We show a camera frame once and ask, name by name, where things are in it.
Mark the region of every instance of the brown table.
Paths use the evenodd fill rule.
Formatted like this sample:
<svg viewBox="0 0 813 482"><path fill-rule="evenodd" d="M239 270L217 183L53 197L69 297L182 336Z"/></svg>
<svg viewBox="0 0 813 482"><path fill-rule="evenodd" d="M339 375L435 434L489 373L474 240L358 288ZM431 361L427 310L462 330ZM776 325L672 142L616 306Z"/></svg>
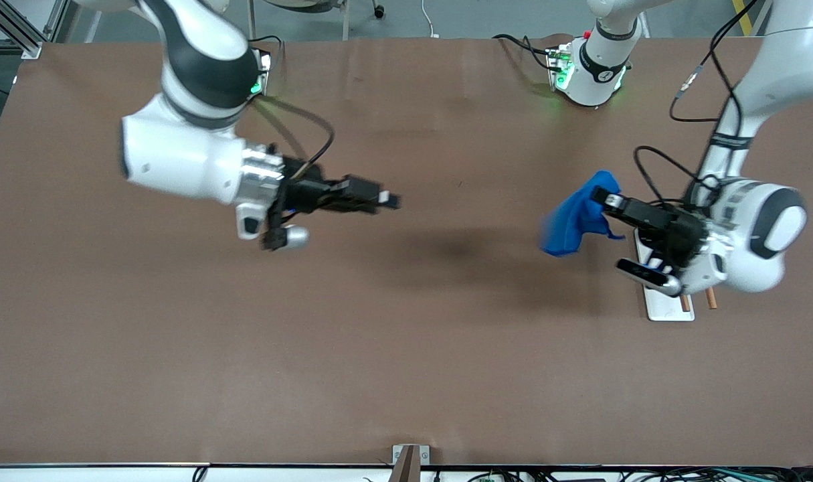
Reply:
<svg viewBox="0 0 813 482"><path fill-rule="evenodd" d="M119 174L118 122L158 90L159 46L45 46L0 122L0 463L375 463L415 442L437 463L813 464L812 101L746 164L809 205L772 292L652 323L612 268L628 242L538 250L541 218L597 169L650 196L638 144L697 164L710 126L667 105L705 45L642 41L598 110L495 40L290 45L272 92L336 126L327 173L382 180L403 209L313 214L311 245L275 254L236 238L231 208ZM757 46L725 40L735 79ZM708 70L678 111L724 95ZM239 133L282 139L253 112Z"/></svg>

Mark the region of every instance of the yellow tape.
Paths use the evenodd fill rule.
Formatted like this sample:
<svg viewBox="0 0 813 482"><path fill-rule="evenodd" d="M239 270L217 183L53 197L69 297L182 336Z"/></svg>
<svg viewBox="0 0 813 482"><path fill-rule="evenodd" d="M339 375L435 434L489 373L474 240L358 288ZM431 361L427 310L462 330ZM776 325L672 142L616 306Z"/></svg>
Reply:
<svg viewBox="0 0 813 482"><path fill-rule="evenodd" d="M733 9L736 10L736 13L745 9L745 2L742 0L733 0ZM739 19L739 27L742 28L742 34L746 37L751 35L751 19L748 18L748 13L742 15L742 18Z"/></svg>

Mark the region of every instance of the blue cloth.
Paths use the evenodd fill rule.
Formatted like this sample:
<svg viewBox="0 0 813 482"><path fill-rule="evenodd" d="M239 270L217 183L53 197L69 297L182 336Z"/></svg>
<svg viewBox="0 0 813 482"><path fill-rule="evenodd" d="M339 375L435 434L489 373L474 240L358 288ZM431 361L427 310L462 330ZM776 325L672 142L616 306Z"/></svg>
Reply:
<svg viewBox="0 0 813 482"><path fill-rule="evenodd" d="M578 251L586 232L604 234L611 239L623 239L608 229L602 215L602 205L591 201L590 193L600 186L612 194L620 193L620 184L609 171L597 171L590 180L543 221L541 249L552 256L566 256Z"/></svg>

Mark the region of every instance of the white robotic arm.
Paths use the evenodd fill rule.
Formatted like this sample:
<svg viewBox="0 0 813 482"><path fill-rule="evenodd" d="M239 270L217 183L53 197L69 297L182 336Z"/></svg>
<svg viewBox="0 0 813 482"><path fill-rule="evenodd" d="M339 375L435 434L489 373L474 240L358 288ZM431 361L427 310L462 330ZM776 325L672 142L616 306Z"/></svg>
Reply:
<svg viewBox="0 0 813 482"><path fill-rule="evenodd" d="M760 52L734 94L682 207L594 195L654 251L651 262L624 259L618 269L669 296L721 282L756 293L783 277L784 252L806 222L804 201L794 188L741 177L740 169L762 123L813 98L813 2L774 0Z"/></svg>
<svg viewBox="0 0 813 482"><path fill-rule="evenodd" d="M588 0L596 25L587 37L552 52L550 65L559 68L551 82L582 106L599 106L620 88L626 62L641 37L639 13L672 0Z"/></svg>
<svg viewBox="0 0 813 482"><path fill-rule="evenodd" d="M165 49L162 92L121 123L121 167L134 184L235 205L238 236L262 247L300 247L308 232L282 226L292 213L398 208L378 183L326 180L318 165L237 137L248 101L266 86L269 57L200 0L80 0L101 9L137 8L159 30ZM213 0L211 4L227 4Z"/></svg>

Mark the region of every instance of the wooden stick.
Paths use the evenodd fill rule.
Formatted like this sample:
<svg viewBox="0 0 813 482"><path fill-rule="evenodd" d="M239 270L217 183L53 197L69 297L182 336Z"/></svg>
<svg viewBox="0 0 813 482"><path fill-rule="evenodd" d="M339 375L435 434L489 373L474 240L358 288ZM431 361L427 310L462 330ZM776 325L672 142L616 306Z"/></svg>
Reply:
<svg viewBox="0 0 813 482"><path fill-rule="evenodd" d="M715 290L713 288L707 288L707 305L709 305L710 309L719 308L719 304L715 302Z"/></svg>

